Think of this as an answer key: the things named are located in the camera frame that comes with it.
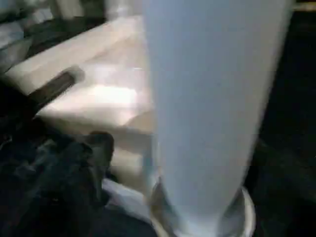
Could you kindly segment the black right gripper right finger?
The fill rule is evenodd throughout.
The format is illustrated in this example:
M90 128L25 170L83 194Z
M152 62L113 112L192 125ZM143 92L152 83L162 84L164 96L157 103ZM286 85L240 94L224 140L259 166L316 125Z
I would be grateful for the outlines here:
M256 237L316 235L316 166L300 158L261 158L254 187Z

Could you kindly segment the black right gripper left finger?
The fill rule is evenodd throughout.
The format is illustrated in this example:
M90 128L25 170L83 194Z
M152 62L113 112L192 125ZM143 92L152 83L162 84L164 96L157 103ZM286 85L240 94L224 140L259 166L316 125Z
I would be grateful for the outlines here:
M102 180L114 138L93 132L20 134L0 147L0 234L3 237L81 237L106 201Z

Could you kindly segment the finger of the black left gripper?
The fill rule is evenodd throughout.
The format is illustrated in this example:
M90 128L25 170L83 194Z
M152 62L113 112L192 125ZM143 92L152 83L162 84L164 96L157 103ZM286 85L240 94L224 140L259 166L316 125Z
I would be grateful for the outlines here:
M32 92L29 95L29 100L34 108L44 108L72 86L83 81L84 74L84 71L80 68L64 70L45 85Z

